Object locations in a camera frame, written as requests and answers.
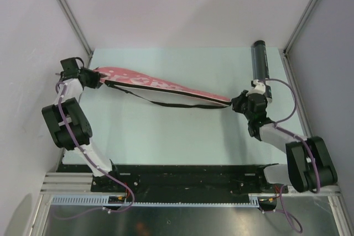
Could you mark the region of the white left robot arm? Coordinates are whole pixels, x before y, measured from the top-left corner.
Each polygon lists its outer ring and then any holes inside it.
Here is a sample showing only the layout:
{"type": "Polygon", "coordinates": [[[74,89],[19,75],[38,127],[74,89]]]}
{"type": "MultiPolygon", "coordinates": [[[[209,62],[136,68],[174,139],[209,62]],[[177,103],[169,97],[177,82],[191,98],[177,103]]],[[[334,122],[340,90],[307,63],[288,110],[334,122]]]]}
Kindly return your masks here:
{"type": "Polygon", "coordinates": [[[104,187],[115,192],[121,188],[122,178],[114,173],[112,161],[91,140],[92,128],[79,104],[84,88],[99,88],[103,75],[80,67],[78,62],[83,60],[70,57],[60,61],[63,70],[55,85],[56,99],[41,113],[54,144],[80,156],[95,177],[104,176],[104,187]]]}

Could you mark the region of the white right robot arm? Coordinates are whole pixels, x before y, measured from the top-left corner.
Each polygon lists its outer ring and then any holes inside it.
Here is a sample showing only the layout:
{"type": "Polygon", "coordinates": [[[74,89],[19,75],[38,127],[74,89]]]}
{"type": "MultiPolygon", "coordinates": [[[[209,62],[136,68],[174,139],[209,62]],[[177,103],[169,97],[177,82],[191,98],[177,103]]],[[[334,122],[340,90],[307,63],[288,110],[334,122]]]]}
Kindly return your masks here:
{"type": "Polygon", "coordinates": [[[320,192],[325,186],[336,184],[336,169],[321,137],[302,137],[272,121],[267,116],[268,101],[264,95],[243,91],[231,100],[232,109],[243,114],[251,137],[268,143],[286,154],[286,164],[263,168],[255,178],[261,192],[269,192],[275,184],[293,186],[297,192],[320,192]]]}

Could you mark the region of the black shuttlecock tube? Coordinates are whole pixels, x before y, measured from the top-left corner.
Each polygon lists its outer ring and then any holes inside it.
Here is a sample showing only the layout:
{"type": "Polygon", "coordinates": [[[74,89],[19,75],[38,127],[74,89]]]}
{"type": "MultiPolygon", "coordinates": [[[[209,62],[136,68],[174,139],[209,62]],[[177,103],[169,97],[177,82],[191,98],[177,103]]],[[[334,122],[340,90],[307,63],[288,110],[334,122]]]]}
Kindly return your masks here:
{"type": "Polygon", "coordinates": [[[265,84],[264,95],[268,103],[272,103],[272,90],[269,82],[265,82],[266,79],[269,79],[266,43],[263,40],[258,40],[254,42],[251,46],[251,54],[253,71],[253,80],[251,82],[251,86],[255,88],[255,84],[253,83],[254,80],[263,80],[265,84]]]}

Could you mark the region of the pink racket bag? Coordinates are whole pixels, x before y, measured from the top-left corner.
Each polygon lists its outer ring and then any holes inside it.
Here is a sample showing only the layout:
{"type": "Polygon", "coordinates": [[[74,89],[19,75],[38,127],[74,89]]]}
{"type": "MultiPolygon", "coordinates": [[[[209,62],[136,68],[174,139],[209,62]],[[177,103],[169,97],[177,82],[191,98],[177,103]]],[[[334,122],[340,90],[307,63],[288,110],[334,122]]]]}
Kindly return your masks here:
{"type": "Polygon", "coordinates": [[[153,100],[147,100],[152,104],[169,108],[199,108],[199,109],[223,109],[231,105],[231,100],[225,96],[219,96],[212,93],[198,91],[176,83],[151,77],[149,75],[120,67],[98,67],[94,72],[100,74],[100,82],[107,87],[114,88],[126,94],[136,96],[141,99],[144,97],[137,95],[132,91],[143,90],[159,93],[168,93],[171,95],[180,95],[197,100],[205,101],[205,104],[182,104],[165,103],[153,100]]]}

